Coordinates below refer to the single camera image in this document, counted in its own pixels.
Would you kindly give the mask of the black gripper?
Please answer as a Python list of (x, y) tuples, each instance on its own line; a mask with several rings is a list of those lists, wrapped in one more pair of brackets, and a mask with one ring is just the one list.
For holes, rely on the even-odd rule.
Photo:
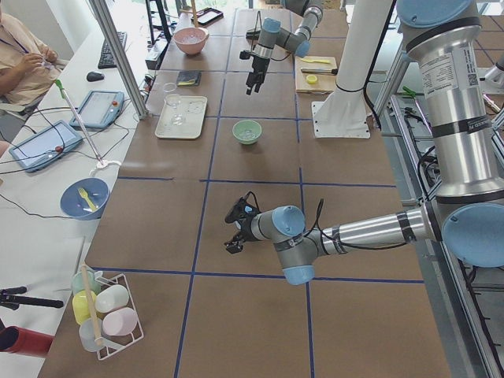
[(239, 229), (235, 235), (236, 240), (232, 239), (224, 243), (229, 253), (239, 253), (243, 250), (243, 243), (256, 240), (252, 232), (253, 219), (254, 215), (247, 215), (235, 221), (235, 226)]
[(253, 71), (248, 74), (246, 85), (246, 94), (251, 95), (254, 92), (260, 91), (261, 85), (265, 81), (265, 76), (270, 62), (270, 48), (264, 46), (256, 46), (253, 51), (247, 51), (247, 57), (253, 58), (252, 69)]

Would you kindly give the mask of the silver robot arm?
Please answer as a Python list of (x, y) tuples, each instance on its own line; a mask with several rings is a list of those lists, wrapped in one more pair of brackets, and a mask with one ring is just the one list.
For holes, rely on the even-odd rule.
[(305, 57), (309, 52), (311, 36), (315, 28), (323, 18), (323, 1), (281, 1), (281, 5), (302, 17), (300, 25), (295, 31), (288, 31), (281, 27), (281, 23), (272, 18), (265, 18), (260, 21), (260, 13), (257, 15), (256, 25), (260, 28), (255, 35), (256, 43), (250, 50), (240, 52), (241, 60), (248, 60), (251, 57), (252, 71), (248, 73), (246, 79), (246, 93), (250, 95), (252, 91), (258, 93), (261, 85), (265, 82), (269, 62), (272, 59), (272, 52), (275, 46), (280, 46), (288, 53), (298, 57)]
[(263, 212), (240, 198), (225, 220), (238, 227), (226, 242), (270, 240), (290, 284), (310, 281), (313, 262), (351, 250), (382, 250), (422, 239), (443, 242), (458, 259), (478, 267), (503, 264), (503, 179), (491, 144), (473, 40), (481, 23), (473, 1), (358, 1), (335, 90), (313, 111), (317, 137), (357, 138), (365, 130), (365, 86), (390, 17), (397, 14), (406, 54), (418, 63), (441, 183), (416, 209), (349, 224), (306, 229), (302, 211)]

